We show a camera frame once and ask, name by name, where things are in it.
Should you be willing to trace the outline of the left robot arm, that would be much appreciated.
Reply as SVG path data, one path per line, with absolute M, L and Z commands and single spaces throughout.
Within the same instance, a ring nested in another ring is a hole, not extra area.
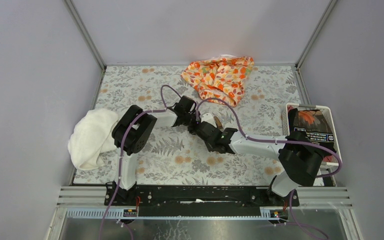
M 116 184 L 116 199 L 124 206 L 132 204 L 136 184 L 138 153 L 145 147 L 154 128 L 187 126 L 195 115 L 196 102 L 182 96 L 173 106 L 157 110 L 143 110 L 132 105 L 112 130 L 114 145 L 120 149 Z

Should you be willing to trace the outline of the plaid glasses case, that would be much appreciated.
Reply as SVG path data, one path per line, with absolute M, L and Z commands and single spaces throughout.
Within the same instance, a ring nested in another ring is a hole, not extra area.
M 217 116 L 214 116 L 213 119 L 214 119 L 214 122 L 215 122 L 216 127 L 217 127 L 220 131 L 223 131 L 223 130 L 224 130 L 224 127 L 223 127 L 223 124 L 221 123 L 220 119 L 219 119 Z

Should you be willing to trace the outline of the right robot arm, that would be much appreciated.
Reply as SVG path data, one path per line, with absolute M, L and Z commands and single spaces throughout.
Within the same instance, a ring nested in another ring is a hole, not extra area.
M 297 187 L 313 186 L 324 159 L 319 146 L 298 131 L 278 137 L 245 136 L 236 128 L 220 130 L 207 121 L 191 123 L 188 131 L 202 139 L 210 152 L 277 159 L 283 172 L 273 178 L 266 193 L 267 201 L 273 206 L 281 205 Z

